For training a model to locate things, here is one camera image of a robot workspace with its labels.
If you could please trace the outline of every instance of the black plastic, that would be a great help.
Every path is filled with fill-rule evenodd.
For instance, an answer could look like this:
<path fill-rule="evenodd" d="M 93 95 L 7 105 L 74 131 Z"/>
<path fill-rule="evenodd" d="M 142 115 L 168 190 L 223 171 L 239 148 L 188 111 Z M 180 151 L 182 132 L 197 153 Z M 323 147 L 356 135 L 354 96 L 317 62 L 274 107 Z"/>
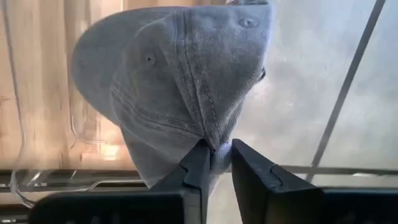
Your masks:
<path fill-rule="evenodd" d="M 206 223 L 209 170 L 202 140 L 151 190 L 50 195 L 31 210 L 29 223 Z"/>
<path fill-rule="evenodd" d="M 238 139 L 232 142 L 232 177 L 243 223 L 318 223 L 322 190 Z"/>
<path fill-rule="evenodd" d="M 398 223 L 397 189 L 323 189 L 319 223 Z"/>

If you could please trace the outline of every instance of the wood grain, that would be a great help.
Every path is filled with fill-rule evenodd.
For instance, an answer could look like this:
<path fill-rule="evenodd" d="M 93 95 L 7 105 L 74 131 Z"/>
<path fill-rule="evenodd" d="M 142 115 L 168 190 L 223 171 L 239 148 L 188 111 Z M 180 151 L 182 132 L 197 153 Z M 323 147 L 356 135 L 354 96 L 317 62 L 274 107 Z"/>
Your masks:
<path fill-rule="evenodd" d="M 64 1 L 65 11 L 65 34 L 67 51 L 67 68 L 70 68 L 70 59 L 73 47 L 79 37 L 86 31 L 91 24 L 90 1 Z M 96 141 L 97 133 L 97 112 L 79 94 L 73 84 L 73 80 L 68 77 L 68 96 L 69 96 L 69 123 L 70 130 L 75 136 L 75 140 L 70 147 L 71 167 L 79 169 L 82 159 L 81 153 L 85 151 L 96 151 L 97 144 L 87 144 L 86 141 Z"/>
<path fill-rule="evenodd" d="M 137 0 L 124 0 L 123 9 L 139 9 L 143 7 L 155 6 L 194 6 L 211 4 L 210 0 L 150 0 L 150 1 L 137 1 Z"/>
<path fill-rule="evenodd" d="M 63 4 L 7 1 L 17 92 L 25 128 L 23 166 L 68 167 L 67 65 Z"/>
<path fill-rule="evenodd" d="M 2 5 L 0 7 L 0 169 L 10 169 L 15 164 L 21 146 L 21 130 L 7 47 L 5 15 Z"/>

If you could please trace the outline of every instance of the eyelet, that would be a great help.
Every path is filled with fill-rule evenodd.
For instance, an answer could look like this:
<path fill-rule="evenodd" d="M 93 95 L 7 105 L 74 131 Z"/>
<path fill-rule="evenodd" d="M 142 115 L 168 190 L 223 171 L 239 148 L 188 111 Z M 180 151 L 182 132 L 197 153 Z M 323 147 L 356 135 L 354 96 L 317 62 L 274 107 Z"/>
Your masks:
<path fill-rule="evenodd" d="M 154 54 L 152 53 L 147 53 L 145 54 L 145 58 L 144 58 L 145 62 L 149 65 L 155 65 L 156 64 L 156 57 Z"/>
<path fill-rule="evenodd" d="M 239 21 L 239 24 L 245 28 L 256 27 L 259 23 L 251 18 L 243 18 Z"/>

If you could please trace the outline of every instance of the baseball cap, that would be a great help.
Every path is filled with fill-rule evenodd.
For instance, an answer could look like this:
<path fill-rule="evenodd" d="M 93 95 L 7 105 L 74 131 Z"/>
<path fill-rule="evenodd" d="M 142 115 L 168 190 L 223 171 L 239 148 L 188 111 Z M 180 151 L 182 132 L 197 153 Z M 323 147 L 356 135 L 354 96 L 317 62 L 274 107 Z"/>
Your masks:
<path fill-rule="evenodd" d="M 214 184 L 229 166 L 228 139 L 244 98 L 264 75 L 271 20 L 265 0 L 120 12 L 80 37 L 71 76 L 121 128 L 148 187 L 200 139 L 213 153 Z"/>

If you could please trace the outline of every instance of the metal rod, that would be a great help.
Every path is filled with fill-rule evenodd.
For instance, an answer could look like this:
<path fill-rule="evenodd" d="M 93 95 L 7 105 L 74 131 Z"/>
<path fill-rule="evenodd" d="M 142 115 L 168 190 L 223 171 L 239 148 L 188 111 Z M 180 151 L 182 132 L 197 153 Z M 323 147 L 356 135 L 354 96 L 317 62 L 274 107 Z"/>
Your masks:
<path fill-rule="evenodd" d="M 351 65 L 349 65 L 349 69 L 347 71 L 346 78 L 343 82 L 343 86 L 341 86 L 341 90 L 339 92 L 339 95 L 337 97 L 335 107 L 333 108 L 333 111 L 331 112 L 331 115 L 329 117 L 329 121 L 326 125 L 325 131 L 323 132 L 323 136 L 319 142 L 318 150 L 315 153 L 315 156 L 313 158 L 313 161 L 311 163 L 312 167 L 318 167 L 319 163 L 322 159 L 323 154 L 325 153 L 325 149 L 329 143 L 330 136 L 333 132 L 333 129 L 335 128 L 335 124 L 337 122 L 338 116 L 340 114 L 341 108 L 343 107 L 344 101 L 347 97 L 349 88 L 351 87 L 351 84 L 354 80 L 356 71 L 359 67 L 359 63 L 361 63 L 362 57 L 364 55 L 364 52 L 366 50 L 366 47 L 368 46 L 369 40 L 372 36 L 374 27 L 376 26 L 376 22 L 379 19 L 380 13 L 382 11 L 383 5 L 385 3 L 385 0 L 376 0 L 374 3 L 374 7 L 372 10 L 371 15 L 369 16 L 368 22 L 365 26 L 365 29 L 362 33 L 362 37 L 359 40 L 359 44 L 356 48 L 353 60 L 351 61 Z M 311 182 L 314 176 L 314 172 L 311 172 L 307 175 L 306 180 L 308 182 Z"/>

